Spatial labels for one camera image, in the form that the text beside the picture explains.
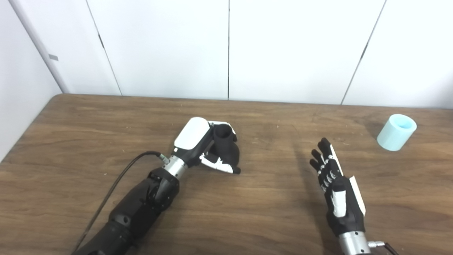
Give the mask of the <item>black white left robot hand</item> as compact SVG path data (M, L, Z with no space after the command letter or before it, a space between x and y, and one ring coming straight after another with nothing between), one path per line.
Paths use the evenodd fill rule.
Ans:
M230 123L193 117L175 139L165 170L179 179L187 169L203 164L239 175L240 151L236 142L237 135Z

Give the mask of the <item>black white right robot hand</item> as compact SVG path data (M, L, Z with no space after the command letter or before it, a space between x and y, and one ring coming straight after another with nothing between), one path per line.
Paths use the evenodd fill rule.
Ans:
M327 138L311 151L310 165L317 173L327 202L327 222L335 236L365 232L366 208L356 178L343 173L335 149Z

